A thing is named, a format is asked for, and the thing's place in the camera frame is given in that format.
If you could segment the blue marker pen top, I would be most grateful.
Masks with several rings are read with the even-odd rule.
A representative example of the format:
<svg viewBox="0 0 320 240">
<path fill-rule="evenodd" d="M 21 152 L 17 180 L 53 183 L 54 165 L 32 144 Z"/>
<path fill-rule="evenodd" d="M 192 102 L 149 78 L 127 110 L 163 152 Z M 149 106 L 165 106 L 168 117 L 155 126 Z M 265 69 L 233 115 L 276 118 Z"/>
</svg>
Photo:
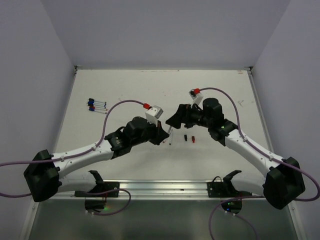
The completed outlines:
<svg viewBox="0 0 320 240">
<path fill-rule="evenodd" d="M 105 101 L 99 101 L 99 100 L 95 100 L 93 98 L 89 98 L 87 103 L 88 104 L 98 104 L 98 105 L 106 105 L 107 104 Z"/>
</svg>

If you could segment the aluminium mounting rail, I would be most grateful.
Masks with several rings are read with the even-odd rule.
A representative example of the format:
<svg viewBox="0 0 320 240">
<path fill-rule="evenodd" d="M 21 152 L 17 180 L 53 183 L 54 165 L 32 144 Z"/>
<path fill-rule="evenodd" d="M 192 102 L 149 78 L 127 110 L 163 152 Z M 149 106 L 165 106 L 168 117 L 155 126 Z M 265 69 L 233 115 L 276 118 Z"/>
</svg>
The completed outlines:
<svg viewBox="0 0 320 240">
<path fill-rule="evenodd" d="M 232 184 L 237 191 L 246 191 L 252 193 L 252 195 L 265 196 L 265 189 L 267 184 L 265 179 L 250 179 L 247 176 L 234 176 L 225 177 L 222 180 L 212 180 L 208 182 L 225 182 Z M 36 202 L 42 202 L 50 199 L 56 194 L 84 191 L 89 192 L 96 184 L 102 182 L 119 182 L 119 189 L 134 189 L 134 190 L 146 190 L 156 192 L 168 192 L 172 191 L 186 191 L 186 190 L 207 190 L 207 182 L 205 181 L 171 181 L 171 180 L 159 180 L 159 181 L 115 181 L 115 180 L 102 180 L 94 177 L 92 174 L 81 176 L 64 177 L 57 181 L 52 182 L 40 182 L 39 186 L 36 186 L 31 191 L 32 197 Z"/>
</svg>

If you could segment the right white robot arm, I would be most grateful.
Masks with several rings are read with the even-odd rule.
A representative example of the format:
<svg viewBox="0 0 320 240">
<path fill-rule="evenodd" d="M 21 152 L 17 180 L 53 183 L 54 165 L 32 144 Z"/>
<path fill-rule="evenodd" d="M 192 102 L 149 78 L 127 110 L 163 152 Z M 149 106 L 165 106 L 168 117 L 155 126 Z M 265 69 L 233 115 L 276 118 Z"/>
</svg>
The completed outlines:
<svg viewBox="0 0 320 240">
<path fill-rule="evenodd" d="M 261 195 L 276 209 L 283 209 L 305 191 L 300 165 L 292 157 L 283 159 L 239 132 L 239 127 L 225 118 L 223 108 L 216 98 L 206 98 L 202 107 L 180 104 L 176 113 L 165 122 L 180 129 L 200 126 L 207 128 L 210 137 L 252 164 L 261 177 L 252 179 L 234 170 L 222 182 L 212 183 L 211 188 L 221 191 L 223 197 L 239 196 L 241 192 Z"/>
</svg>

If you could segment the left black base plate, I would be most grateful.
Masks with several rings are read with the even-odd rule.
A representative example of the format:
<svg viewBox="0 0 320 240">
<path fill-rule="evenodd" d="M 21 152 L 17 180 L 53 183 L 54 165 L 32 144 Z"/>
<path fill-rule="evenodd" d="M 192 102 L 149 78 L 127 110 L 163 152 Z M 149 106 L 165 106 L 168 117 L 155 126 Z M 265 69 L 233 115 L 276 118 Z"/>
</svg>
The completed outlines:
<svg viewBox="0 0 320 240">
<path fill-rule="evenodd" d="M 86 191 L 75 191 L 74 196 L 78 198 L 117 198 L 119 196 L 120 183 L 117 181 L 103 181 L 97 183 L 96 186 L 86 192 Z"/>
</svg>

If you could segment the left controller board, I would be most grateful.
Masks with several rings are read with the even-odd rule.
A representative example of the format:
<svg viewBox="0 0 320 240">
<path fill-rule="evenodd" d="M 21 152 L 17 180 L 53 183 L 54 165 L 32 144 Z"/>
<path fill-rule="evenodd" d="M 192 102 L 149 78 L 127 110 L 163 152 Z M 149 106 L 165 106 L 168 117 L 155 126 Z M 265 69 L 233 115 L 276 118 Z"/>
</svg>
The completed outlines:
<svg viewBox="0 0 320 240">
<path fill-rule="evenodd" d="M 106 199 L 89 199 L 84 201 L 84 207 L 87 211 L 93 211 L 96 213 L 101 213 L 103 211 L 108 211 L 110 208 L 107 206 Z"/>
</svg>

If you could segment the right controller board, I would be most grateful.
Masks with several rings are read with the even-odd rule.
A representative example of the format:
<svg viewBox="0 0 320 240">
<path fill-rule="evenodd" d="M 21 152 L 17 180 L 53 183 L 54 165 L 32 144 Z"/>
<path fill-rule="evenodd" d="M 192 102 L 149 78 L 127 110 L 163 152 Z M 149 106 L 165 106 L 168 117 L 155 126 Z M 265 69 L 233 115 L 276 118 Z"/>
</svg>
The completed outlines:
<svg viewBox="0 0 320 240">
<path fill-rule="evenodd" d="M 229 201 L 221 204 L 224 211 L 232 214 L 238 214 L 242 210 L 243 204 L 241 200 Z"/>
</svg>

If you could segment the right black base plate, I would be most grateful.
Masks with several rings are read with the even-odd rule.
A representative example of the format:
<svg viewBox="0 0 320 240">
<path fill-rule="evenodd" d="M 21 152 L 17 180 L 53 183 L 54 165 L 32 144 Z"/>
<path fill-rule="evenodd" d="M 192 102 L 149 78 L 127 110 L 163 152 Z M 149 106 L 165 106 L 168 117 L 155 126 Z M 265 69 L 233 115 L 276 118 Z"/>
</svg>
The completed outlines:
<svg viewBox="0 0 320 240">
<path fill-rule="evenodd" d="M 235 198 L 251 196 L 247 191 L 236 190 L 231 183 L 210 181 L 206 183 L 209 198 Z"/>
</svg>

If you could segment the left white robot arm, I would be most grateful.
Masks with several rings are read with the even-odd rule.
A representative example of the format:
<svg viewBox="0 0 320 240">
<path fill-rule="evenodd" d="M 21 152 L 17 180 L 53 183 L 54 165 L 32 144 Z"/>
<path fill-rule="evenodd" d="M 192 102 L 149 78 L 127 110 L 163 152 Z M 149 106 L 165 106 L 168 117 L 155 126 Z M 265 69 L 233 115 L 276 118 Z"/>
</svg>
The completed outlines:
<svg viewBox="0 0 320 240">
<path fill-rule="evenodd" d="M 168 137 L 160 121 L 150 123 L 137 116 L 97 143 L 62 153 L 39 151 L 23 176 L 35 202 L 69 191 L 89 192 L 96 197 L 104 190 L 102 178 L 96 170 L 74 179 L 70 178 L 71 174 L 86 166 L 126 155 L 133 147 L 146 142 L 158 146 Z"/>
</svg>

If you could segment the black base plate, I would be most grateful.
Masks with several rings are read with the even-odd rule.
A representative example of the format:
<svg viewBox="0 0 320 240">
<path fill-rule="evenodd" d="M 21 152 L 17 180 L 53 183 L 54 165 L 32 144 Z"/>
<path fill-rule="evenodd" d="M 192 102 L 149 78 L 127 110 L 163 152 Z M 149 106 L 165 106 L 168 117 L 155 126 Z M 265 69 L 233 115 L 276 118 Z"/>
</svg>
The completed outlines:
<svg viewBox="0 0 320 240">
<path fill-rule="evenodd" d="M 209 198 L 235 198 L 251 196 L 247 191 L 236 190 L 231 183 L 210 181 L 206 183 Z"/>
<path fill-rule="evenodd" d="M 78 198 L 117 198 L 119 196 L 120 183 L 117 181 L 103 181 L 97 183 L 96 186 L 86 192 L 86 191 L 75 191 L 74 196 Z"/>
</svg>

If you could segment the controller board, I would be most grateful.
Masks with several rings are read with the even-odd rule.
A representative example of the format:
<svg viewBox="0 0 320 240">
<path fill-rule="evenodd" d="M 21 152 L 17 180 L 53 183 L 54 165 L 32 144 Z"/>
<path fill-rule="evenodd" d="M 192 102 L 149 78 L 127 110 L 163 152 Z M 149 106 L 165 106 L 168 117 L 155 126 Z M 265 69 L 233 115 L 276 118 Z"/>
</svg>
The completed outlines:
<svg viewBox="0 0 320 240">
<path fill-rule="evenodd" d="M 87 211 L 93 211 L 96 213 L 101 213 L 103 211 L 108 211 L 110 208 L 107 206 L 106 199 L 89 199 L 84 201 L 84 207 Z"/>
<path fill-rule="evenodd" d="M 229 201 L 221 204 L 224 211 L 232 214 L 238 214 L 242 210 L 243 204 L 241 200 Z"/>
</svg>

